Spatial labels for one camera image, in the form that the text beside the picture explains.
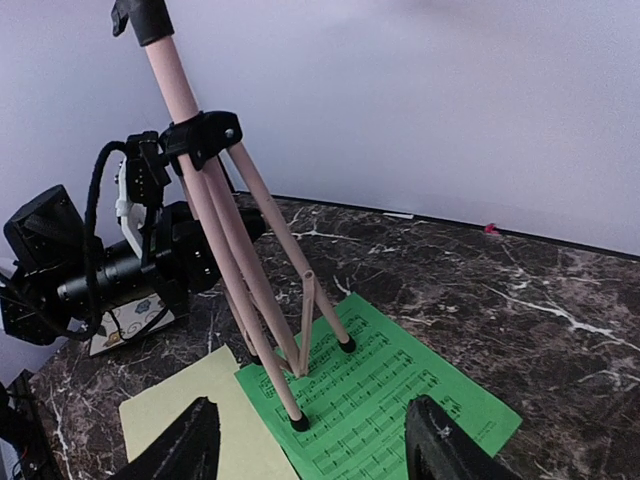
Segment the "sheet music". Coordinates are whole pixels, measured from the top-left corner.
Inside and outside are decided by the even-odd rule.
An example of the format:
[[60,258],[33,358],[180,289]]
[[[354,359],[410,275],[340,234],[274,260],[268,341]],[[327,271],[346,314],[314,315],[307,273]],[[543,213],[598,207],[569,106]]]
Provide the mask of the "sheet music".
[[490,455],[520,424],[500,400],[465,377],[358,295],[337,312],[358,348],[340,350],[324,319],[313,327],[310,375],[288,376],[311,421],[294,432],[263,368],[236,374],[303,479],[406,479],[404,421],[409,401],[429,394]]

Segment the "dark marble surface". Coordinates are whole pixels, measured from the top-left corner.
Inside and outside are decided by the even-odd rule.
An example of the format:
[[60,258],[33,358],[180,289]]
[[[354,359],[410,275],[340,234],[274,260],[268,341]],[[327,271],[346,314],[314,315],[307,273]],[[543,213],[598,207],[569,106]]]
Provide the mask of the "dark marble surface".
[[[332,300],[356,291],[524,422],[500,459],[526,479],[640,479],[640,265],[478,230],[280,202]],[[301,286],[273,235],[257,242],[295,322]],[[120,403],[230,345],[246,353],[218,290],[191,317],[90,359],[65,346],[32,379],[68,478],[126,463]]]

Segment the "yellow paper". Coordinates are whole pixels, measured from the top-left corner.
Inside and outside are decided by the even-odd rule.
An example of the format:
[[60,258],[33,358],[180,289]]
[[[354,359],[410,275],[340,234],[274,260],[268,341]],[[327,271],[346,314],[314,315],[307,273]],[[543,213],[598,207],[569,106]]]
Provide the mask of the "yellow paper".
[[222,445],[219,480],[298,480],[293,467],[235,379],[226,345],[120,405],[129,461],[135,459],[197,397],[218,404]]

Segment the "music stand clamp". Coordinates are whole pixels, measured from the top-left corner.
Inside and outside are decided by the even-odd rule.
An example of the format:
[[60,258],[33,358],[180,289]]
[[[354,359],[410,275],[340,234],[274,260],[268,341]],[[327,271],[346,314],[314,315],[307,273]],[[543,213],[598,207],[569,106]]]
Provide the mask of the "music stand clamp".
[[[161,144],[172,158],[194,218],[200,220],[222,274],[224,294],[247,347],[254,361],[264,365],[293,428],[308,430],[309,420],[296,403],[282,370],[288,370],[296,377],[308,373],[314,304],[329,322],[344,352],[353,352],[355,342],[335,313],[242,144],[237,116],[229,112],[202,113],[198,109],[171,38],[174,29],[165,1],[116,0],[111,16],[114,36],[120,35],[130,21],[138,43],[147,53],[173,120],[172,126],[163,134]],[[282,314],[244,228],[217,157],[222,150],[229,154],[303,281],[301,347]],[[264,317],[284,358],[271,349],[254,307]]]

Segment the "cable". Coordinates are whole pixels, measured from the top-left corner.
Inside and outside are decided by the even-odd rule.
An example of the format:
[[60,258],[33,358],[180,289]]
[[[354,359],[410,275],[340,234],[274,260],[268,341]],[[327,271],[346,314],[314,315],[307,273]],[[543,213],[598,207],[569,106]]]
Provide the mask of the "cable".
[[111,316],[113,323],[115,323],[116,328],[118,329],[118,333],[120,334],[120,339],[123,342],[133,342],[135,340],[139,340],[140,338],[145,336],[153,327],[155,327],[158,323],[160,323],[160,321],[162,321],[162,319],[167,316],[167,313],[169,313],[169,307],[164,307],[162,310],[158,312],[158,314],[155,317],[153,317],[153,319],[149,323],[147,323],[144,327],[142,327],[141,330],[134,333],[133,336],[129,338],[125,338],[124,332],[122,331],[122,327],[120,326],[120,322],[114,315],[113,311],[109,310],[109,315]]
[[28,452],[29,452],[29,447],[24,449],[24,452],[22,453],[18,461],[13,464],[13,468],[11,469],[11,480],[17,480],[18,474],[16,473],[16,467],[18,467],[20,465],[20,462],[22,462],[22,460],[24,460],[27,457]]
[[93,168],[93,174],[91,175],[91,183],[89,183],[89,194],[87,195],[87,208],[84,213],[84,238],[82,250],[84,252],[84,273],[87,279],[87,293],[89,297],[89,326],[84,332],[83,341],[93,337],[100,329],[102,323],[102,311],[98,299],[98,276],[96,273],[96,264],[94,257],[97,251],[95,245],[97,239],[96,223],[98,219],[98,200],[100,199],[100,183],[102,182],[102,176],[104,174],[104,168],[109,159],[109,155],[112,152],[120,151],[126,154],[126,144],[124,142],[109,142],[107,143],[96,160],[96,165]]
[[20,291],[16,284],[2,272],[0,272],[0,282],[22,303],[28,306],[43,321],[43,323],[61,337],[71,340],[84,342],[93,337],[100,328],[102,323],[102,311],[97,300],[98,297],[98,278],[96,273],[96,251],[98,251],[98,240],[95,237],[98,200],[100,198],[100,183],[104,174],[104,168],[107,164],[109,156],[120,151],[126,154],[126,144],[124,142],[109,142],[100,153],[91,175],[91,183],[89,184],[89,194],[87,198],[87,209],[85,211],[85,226],[83,235],[82,250],[84,252],[85,276],[87,279],[87,293],[89,297],[89,322],[85,331],[74,332],[58,325],[55,320],[49,318],[48,314],[43,311],[32,299],[28,298]]
[[20,305],[21,307],[29,307],[29,305],[25,305],[24,303],[18,302],[15,298],[7,297],[2,294],[0,294],[0,300],[6,300],[7,302],[15,303],[16,305]]

